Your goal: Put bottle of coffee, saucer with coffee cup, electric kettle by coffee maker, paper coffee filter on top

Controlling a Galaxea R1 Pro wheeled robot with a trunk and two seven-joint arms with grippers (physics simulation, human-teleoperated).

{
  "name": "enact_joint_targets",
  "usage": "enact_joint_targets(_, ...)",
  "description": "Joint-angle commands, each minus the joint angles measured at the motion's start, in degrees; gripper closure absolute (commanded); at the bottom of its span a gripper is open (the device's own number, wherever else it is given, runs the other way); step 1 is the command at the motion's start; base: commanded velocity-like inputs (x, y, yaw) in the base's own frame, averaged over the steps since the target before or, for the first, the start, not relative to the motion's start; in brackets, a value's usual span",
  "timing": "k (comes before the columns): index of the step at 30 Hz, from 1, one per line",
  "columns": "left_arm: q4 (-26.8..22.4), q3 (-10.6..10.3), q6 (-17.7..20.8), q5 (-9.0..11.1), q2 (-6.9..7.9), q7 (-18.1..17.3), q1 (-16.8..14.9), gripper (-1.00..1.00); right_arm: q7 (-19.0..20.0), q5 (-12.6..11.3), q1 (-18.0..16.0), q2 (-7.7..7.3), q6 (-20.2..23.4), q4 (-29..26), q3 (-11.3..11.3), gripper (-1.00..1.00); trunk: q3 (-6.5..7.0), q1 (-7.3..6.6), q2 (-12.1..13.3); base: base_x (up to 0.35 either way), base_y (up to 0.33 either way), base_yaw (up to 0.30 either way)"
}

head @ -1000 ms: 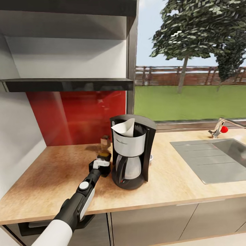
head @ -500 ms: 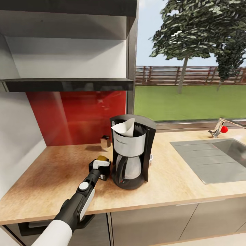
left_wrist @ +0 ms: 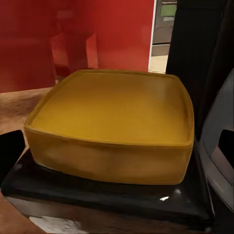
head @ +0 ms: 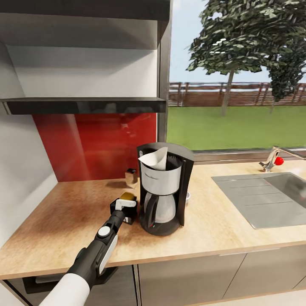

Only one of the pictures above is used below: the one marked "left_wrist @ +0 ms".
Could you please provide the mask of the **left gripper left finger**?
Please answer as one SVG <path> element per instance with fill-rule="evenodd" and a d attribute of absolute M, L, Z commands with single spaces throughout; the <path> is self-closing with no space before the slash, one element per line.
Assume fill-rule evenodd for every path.
<path fill-rule="evenodd" d="M 0 188 L 3 180 L 21 157 L 25 140 L 21 130 L 0 135 Z"/>

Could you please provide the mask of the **bottle of coffee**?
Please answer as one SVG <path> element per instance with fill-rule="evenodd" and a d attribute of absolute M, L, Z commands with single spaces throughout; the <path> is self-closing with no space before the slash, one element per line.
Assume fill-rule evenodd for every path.
<path fill-rule="evenodd" d="M 179 77 L 80 69 L 24 122 L 1 184 L 48 234 L 209 234 L 215 212 L 193 102 Z"/>

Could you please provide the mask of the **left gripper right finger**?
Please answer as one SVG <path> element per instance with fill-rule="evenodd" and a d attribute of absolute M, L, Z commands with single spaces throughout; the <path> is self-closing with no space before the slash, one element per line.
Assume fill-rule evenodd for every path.
<path fill-rule="evenodd" d="M 221 133 L 218 147 L 234 168 L 234 132 L 224 129 Z"/>

